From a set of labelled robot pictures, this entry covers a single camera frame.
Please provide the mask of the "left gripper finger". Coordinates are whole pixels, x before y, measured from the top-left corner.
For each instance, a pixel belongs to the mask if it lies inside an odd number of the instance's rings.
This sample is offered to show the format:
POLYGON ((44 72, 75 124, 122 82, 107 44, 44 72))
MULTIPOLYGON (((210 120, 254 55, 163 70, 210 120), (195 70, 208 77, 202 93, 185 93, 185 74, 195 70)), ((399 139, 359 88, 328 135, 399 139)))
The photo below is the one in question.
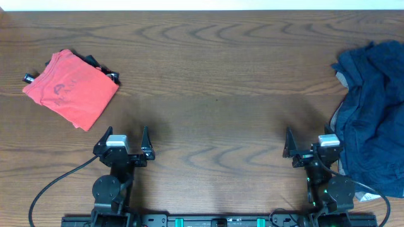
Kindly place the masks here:
POLYGON ((146 158, 146 160, 155 160, 155 150, 151 144, 149 138, 148 127, 145 126, 143 129, 143 136, 141 141, 141 150, 146 158))
POLYGON ((106 130, 105 134, 94 145, 94 151, 102 151, 104 148, 106 148, 107 139, 112 134, 113 134, 113 128, 112 128, 112 126, 109 126, 108 129, 106 130))

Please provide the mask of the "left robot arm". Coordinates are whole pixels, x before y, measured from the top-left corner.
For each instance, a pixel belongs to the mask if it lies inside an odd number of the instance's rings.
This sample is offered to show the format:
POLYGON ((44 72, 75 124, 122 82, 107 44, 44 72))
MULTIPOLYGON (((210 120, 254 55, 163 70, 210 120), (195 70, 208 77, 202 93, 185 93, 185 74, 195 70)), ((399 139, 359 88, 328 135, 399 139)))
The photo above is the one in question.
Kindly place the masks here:
POLYGON ((146 167, 155 159, 155 151, 144 127, 140 154, 129 154, 126 135, 113 134, 109 127, 93 148, 93 154, 110 168, 108 175, 99 177, 92 187, 94 208, 91 226, 141 226, 141 216, 129 207, 134 170, 146 167))

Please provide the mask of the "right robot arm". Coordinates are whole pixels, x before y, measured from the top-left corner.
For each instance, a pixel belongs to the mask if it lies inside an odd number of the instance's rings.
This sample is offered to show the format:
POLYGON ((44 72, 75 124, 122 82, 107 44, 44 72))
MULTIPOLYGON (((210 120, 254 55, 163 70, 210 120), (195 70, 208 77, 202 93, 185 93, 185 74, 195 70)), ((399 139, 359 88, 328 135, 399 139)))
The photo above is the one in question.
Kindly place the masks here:
POLYGON ((354 208, 354 184, 331 171, 342 151, 342 142, 326 125, 324 134, 309 149, 299 149, 291 128, 287 128, 283 157, 294 168, 306 171, 307 198, 312 208, 297 218, 297 226, 344 226, 352 224, 348 211, 354 208))

